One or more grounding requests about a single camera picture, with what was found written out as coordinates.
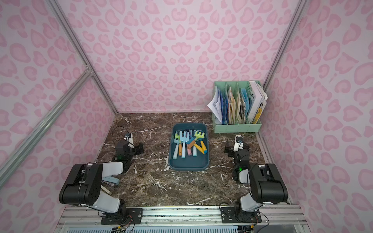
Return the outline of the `teal rake yellow handle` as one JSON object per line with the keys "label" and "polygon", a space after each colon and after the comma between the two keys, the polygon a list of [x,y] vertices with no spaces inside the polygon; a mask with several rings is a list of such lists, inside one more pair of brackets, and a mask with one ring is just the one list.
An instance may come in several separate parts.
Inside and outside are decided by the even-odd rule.
{"label": "teal rake yellow handle", "polygon": [[205,137],[205,133],[202,133],[201,131],[197,131],[196,133],[195,133],[195,140],[196,139],[198,139],[198,138],[201,138],[202,140],[200,141],[200,146],[204,149],[204,151],[205,151],[205,154],[207,153],[207,148],[206,148],[206,146],[205,146],[205,144],[204,144],[204,142],[203,142],[203,139],[204,139],[204,137]]}

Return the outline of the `teal fork yellow handle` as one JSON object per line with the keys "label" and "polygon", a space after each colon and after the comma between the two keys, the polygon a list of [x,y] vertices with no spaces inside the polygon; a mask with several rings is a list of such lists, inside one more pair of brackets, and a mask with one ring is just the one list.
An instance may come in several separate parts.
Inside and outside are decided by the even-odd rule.
{"label": "teal fork yellow handle", "polygon": [[199,146],[199,145],[197,144],[197,142],[198,142],[198,141],[201,141],[201,140],[202,140],[201,138],[198,138],[198,139],[196,139],[196,140],[193,140],[195,143],[194,143],[193,146],[191,147],[191,150],[192,150],[192,155],[193,155],[194,157],[197,156],[197,152],[198,152],[198,151],[201,152],[202,154],[205,154],[204,149],[203,149],[201,146]]}

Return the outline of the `light blue fork white handle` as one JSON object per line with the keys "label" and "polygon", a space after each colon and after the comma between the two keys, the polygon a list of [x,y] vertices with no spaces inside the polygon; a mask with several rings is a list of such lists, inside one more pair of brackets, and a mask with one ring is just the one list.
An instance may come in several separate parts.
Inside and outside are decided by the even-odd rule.
{"label": "light blue fork white handle", "polygon": [[186,150],[187,150],[187,142],[189,141],[189,131],[181,131],[180,132],[180,140],[182,142],[182,151],[181,151],[181,158],[186,158]]}

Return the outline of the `green rake wooden handle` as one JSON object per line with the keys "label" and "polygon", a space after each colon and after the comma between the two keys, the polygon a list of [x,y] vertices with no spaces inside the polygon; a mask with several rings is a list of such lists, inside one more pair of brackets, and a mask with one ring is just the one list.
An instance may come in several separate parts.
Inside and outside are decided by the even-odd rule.
{"label": "green rake wooden handle", "polygon": [[180,136],[179,136],[178,132],[175,132],[174,143],[175,144],[179,144],[179,141],[180,141]]}

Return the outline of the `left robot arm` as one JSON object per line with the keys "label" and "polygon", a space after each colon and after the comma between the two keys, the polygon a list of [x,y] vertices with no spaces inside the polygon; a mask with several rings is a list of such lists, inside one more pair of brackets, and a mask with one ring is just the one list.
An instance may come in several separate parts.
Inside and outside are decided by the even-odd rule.
{"label": "left robot arm", "polygon": [[126,173],[135,155],[144,153],[142,143],[134,145],[129,139],[117,143],[114,160],[105,163],[75,164],[59,193],[61,204],[87,206],[107,215],[126,216],[125,202],[101,190],[102,180]]}

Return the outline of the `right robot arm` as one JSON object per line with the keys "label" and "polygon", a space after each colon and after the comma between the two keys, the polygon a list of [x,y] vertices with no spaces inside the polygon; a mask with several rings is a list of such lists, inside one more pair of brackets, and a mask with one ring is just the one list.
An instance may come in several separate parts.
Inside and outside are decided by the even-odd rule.
{"label": "right robot arm", "polygon": [[250,148],[243,142],[227,144],[224,152],[234,160],[233,180],[249,186],[248,193],[235,203],[237,214],[253,213],[267,204],[288,200],[288,190],[275,164],[250,162]]}

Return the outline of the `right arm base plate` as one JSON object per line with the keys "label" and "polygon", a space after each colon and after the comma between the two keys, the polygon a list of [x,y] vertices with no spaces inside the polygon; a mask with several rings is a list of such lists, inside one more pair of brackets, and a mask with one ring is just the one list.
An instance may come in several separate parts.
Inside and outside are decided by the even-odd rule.
{"label": "right arm base plate", "polygon": [[231,206],[220,206],[220,216],[222,223],[245,223],[258,224],[262,222],[260,212],[246,212]]}

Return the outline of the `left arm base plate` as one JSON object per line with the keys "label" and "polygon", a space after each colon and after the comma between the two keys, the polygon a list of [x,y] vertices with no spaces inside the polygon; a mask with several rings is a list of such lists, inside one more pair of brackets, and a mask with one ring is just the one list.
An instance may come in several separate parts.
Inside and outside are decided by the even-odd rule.
{"label": "left arm base plate", "polygon": [[124,214],[103,214],[101,225],[141,224],[143,208],[127,208]]}

